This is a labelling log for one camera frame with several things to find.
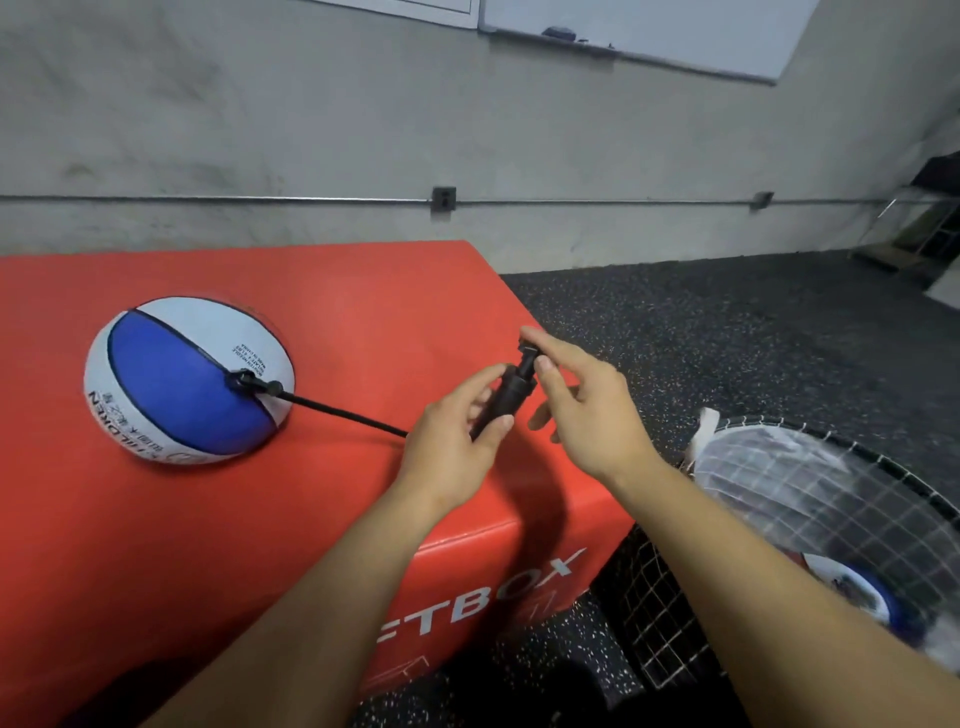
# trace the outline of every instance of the red plyo box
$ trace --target red plyo box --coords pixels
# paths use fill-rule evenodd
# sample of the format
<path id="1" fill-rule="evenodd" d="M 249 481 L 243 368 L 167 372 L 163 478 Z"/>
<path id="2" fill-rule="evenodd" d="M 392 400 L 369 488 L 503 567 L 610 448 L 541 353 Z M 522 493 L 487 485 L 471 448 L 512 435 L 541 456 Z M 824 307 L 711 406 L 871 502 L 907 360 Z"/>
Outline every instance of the red plyo box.
<path id="1" fill-rule="evenodd" d="M 0 258 L 0 725 L 50 726 L 130 669 L 203 657 L 251 623 L 390 485 L 403 443 L 294 408 L 266 447 L 157 466 L 84 402 L 93 337 L 120 311 L 196 295 L 277 332 L 306 397 L 404 429 L 531 315 L 469 243 Z M 361 692 L 571 605 L 632 522 L 549 431 L 517 416 L 477 496 L 430 534 Z"/>

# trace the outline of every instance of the basketball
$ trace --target basketball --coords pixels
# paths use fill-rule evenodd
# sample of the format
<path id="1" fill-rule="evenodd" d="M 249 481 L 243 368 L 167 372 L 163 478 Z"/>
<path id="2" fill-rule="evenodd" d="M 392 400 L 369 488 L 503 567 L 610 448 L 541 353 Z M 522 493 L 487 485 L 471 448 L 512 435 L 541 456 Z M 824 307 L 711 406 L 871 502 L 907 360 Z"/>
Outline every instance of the basketball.
<path id="1" fill-rule="evenodd" d="M 231 389 L 247 369 L 294 391 L 290 356 L 253 314 L 202 298 L 155 299 L 118 314 L 93 340 L 84 397 L 123 449 L 171 465 L 250 452 L 269 440 L 290 403 Z"/>

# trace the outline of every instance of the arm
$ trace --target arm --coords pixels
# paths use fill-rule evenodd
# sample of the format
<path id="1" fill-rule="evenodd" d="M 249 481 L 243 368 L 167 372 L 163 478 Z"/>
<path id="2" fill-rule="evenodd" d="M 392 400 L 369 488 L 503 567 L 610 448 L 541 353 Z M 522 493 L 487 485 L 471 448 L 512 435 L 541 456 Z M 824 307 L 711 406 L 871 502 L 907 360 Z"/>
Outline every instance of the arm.
<path id="1" fill-rule="evenodd" d="M 427 406 L 394 485 L 274 606 L 144 728 L 342 726 L 380 625 L 430 530 L 479 489 L 514 418 L 469 423 L 503 374 L 488 367 Z"/>
<path id="2" fill-rule="evenodd" d="M 524 338 L 547 404 L 533 429 L 606 485 L 677 577 L 757 726 L 956 725 L 960 682 L 797 568 L 655 451 L 609 364 L 542 331 Z M 568 389 L 555 364 L 580 379 Z"/>

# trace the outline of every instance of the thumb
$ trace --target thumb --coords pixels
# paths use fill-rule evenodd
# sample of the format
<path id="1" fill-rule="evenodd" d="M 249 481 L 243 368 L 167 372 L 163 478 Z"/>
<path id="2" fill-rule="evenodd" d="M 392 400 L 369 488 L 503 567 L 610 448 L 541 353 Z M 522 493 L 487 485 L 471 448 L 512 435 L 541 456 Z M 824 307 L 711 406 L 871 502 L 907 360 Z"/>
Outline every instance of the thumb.
<path id="1" fill-rule="evenodd" d="M 570 404 L 575 403 L 576 400 L 573 399 L 573 395 L 570 394 L 570 390 L 564 381 L 564 376 L 549 356 L 538 356 L 537 361 L 534 362 L 534 367 L 537 369 L 537 375 L 540 377 L 540 386 L 543 387 L 546 398 L 550 401 L 550 410 L 553 412 L 553 417 L 556 420 L 557 414 L 565 407 L 569 407 Z"/>
<path id="2" fill-rule="evenodd" d="M 503 442 L 503 438 L 507 436 L 507 433 L 510 432 L 513 426 L 513 415 L 498 417 L 483 428 L 483 432 L 480 433 L 480 436 L 476 439 L 476 442 L 473 443 L 473 446 L 480 449 L 485 455 L 488 455 L 492 463 L 493 458 L 496 456 L 496 451 L 500 447 L 500 443 Z"/>

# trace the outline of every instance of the white lettering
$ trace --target white lettering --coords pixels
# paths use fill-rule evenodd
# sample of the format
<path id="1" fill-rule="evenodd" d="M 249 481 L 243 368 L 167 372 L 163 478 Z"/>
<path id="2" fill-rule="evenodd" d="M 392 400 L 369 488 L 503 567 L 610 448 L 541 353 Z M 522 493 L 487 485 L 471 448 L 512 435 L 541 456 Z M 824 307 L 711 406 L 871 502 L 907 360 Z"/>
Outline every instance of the white lettering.
<path id="1" fill-rule="evenodd" d="M 396 637 L 396 630 L 394 629 L 394 627 L 399 627 L 399 626 L 400 626 L 400 620 L 399 620 L 399 619 L 392 619 L 392 620 L 388 621 L 386 624 L 384 624 L 382 627 L 380 627 L 380 631 L 381 631 L 381 632 L 384 632 L 384 631 L 386 631 L 386 630 L 388 630 L 388 629 L 393 629 L 394 631 L 393 631 L 393 632 L 387 632 L 387 634 L 385 634 L 385 635 L 380 635 L 378 638 L 376 638 L 377 644 L 380 644 L 380 643 L 382 643 L 382 642 L 386 642 L 387 640 L 392 640 L 394 637 Z"/>
<path id="2" fill-rule="evenodd" d="M 480 589 L 474 589 L 472 592 L 458 596 L 453 602 L 450 624 L 472 617 L 488 604 L 490 604 L 490 587 L 480 587 Z"/>
<path id="3" fill-rule="evenodd" d="M 432 607 L 421 609 L 412 615 L 407 615 L 403 618 L 403 621 L 413 621 L 414 619 L 420 618 L 420 636 L 428 635 L 430 634 L 430 630 L 433 629 L 433 613 L 449 605 L 450 600 L 448 599 L 447 601 L 442 601 L 440 604 L 434 604 Z"/>
<path id="4" fill-rule="evenodd" d="M 543 578 L 543 580 L 537 585 L 537 588 L 539 589 L 557 574 L 560 576 L 569 576 L 571 573 L 573 573 L 573 571 L 567 568 L 567 565 L 586 550 L 586 548 L 581 548 L 566 561 L 562 561 L 561 559 L 550 559 L 550 566 L 553 567 L 553 570 Z"/>
<path id="5" fill-rule="evenodd" d="M 516 599 L 518 596 L 529 592 L 534 588 L 534 584 L 537 583 L 537 580 L 540 578 L 539 569 L 528 569 L 527 571 L 521 571 L 516 576 L 508 579 L 503 584 L 500 585 L 500 588 L 496 590 L 496 598 L 498 599 Z M 520 579 L 528 579 L 526 584 L 523 584 L 518 590 L 513 594 L 510 593 L 510 587 L 514 584 L 515 581 Z"/>

